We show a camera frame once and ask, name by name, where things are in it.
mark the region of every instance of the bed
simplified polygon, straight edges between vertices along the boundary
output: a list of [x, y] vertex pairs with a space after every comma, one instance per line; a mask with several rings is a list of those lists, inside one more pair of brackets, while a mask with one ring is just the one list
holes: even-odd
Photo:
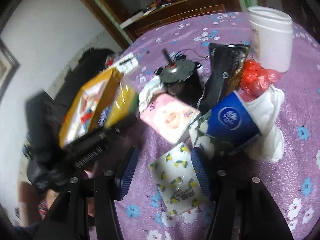
[[[275, 84], [285, 93], [277, 125], [285, 138], [284, 157], [277, 163], [253, 161], [235, 155], [221, 163], [238, 177], [261, 178], [285, 217], [295, 240], [311, 231], [320, 216], [320, 45], [302, 27], [294, 24], [290, 69]], [[137, 57], [141, 67], [125, 79], [137, 91], [166, 66], [161, 53], [182, 53], [191, 60], [208, 55], [209, 43], [250, 43], [246, 13], [219, 13], [171, 23], [140, 36], [124, 53]], [[201, 80], [210, 75], [209, 60], [202, 60]], [[138, 122], [130, 134], [139, 145], [140, 155], [128, 194], [116, 202], [125, 240], [201, 239], [213, 214], [211, 205], [171, 217], [157, 192], [148, 164], [173, 148], [152, 128]]]

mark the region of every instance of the white cloth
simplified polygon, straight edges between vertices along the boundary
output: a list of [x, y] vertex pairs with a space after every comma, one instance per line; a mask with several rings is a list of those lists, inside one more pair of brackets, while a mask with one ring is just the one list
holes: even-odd
[[284, 137], [275, 122], [283, 101], [283, 91], [270, 85], [260, 97], [244, 103], [262, 133], [257, 142], [244, 150], [249, 158], [268, 162], [277, 162], [282, 159]]
[[139, 112], [142, 112], [149, 105], [153, 95], [164, 93], [166, 90], [164, 88], [163, 83], [160, 81], [159, 76], [155, 76], [151, 79], [142, 89], [139, 94]]

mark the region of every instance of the red plastic bag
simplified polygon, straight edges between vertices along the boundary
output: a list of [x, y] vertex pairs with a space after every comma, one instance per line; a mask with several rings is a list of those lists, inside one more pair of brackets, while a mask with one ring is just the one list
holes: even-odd
[[269, 86], [281, 79], [281, 73], [274, 69], [264, 69], [252, 59], [244, 63], [240, 88], [248, 95], [259, 97]]

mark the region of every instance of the white towel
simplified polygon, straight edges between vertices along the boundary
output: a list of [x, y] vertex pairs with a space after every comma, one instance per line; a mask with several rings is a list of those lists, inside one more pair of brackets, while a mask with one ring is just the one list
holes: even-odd
[[245, 103], [247, 111], [262, 133], [257, 142], [244, 150], [249, 158], [268, 162], [282, 159], [284, 137], [275, 122], [283, 101], [283, 91], [270, 85], [260, 97]]

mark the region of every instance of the blue tissue box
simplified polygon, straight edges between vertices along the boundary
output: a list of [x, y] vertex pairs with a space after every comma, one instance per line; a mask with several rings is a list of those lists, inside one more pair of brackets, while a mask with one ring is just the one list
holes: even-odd
[[215, 152], [220, 151], [220, 155], [238, 153], [261, 137], [236, 91], [211, 109], [207, 134], [214, 138], [214, 145], [218, 147]]

